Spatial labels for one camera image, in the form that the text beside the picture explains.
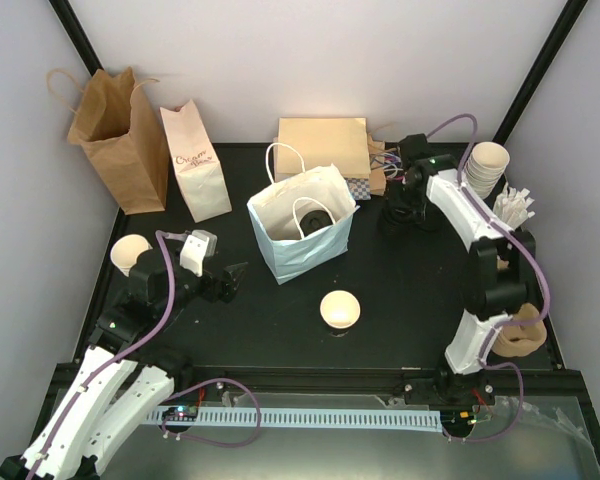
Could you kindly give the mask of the single black cup lid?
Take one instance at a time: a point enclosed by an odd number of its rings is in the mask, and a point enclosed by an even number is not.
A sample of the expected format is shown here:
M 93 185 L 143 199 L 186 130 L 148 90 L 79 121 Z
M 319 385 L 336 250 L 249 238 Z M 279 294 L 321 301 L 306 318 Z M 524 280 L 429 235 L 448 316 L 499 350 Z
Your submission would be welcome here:
M 312 210 L 299 221 L 301 237 L 305 238 L 333 224 L 334 220 L 326 210 Z

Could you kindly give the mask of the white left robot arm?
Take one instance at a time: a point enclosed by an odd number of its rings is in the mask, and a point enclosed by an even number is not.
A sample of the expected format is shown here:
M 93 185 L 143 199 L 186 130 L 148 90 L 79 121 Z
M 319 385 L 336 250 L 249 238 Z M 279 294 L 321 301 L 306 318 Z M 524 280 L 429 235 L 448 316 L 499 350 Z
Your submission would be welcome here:
M 194 388 L 183 353 L 146 350 L 148 340 L 192 300 L 230 302 L 247 265 L 210 268 L 214 243 L 193 234 L 175 253 L 139 235 L 116 245 L 126 285 L 97 320 L 79 371 L 46 427 L 0 466 L 2 479 L 98 479 L 147 415 Z

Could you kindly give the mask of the paper cup near left arm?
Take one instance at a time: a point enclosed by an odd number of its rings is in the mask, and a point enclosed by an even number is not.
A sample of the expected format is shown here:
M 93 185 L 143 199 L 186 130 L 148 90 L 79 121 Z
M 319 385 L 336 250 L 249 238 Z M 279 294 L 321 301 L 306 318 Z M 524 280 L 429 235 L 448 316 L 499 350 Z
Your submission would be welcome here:
M 138 262 L 139 256 L 151 249 L 151 244 L 144 236 L 129 234 L 115 242 L 110 250 L 109 258 L 116 269 L 128 277 L 131 269 Z

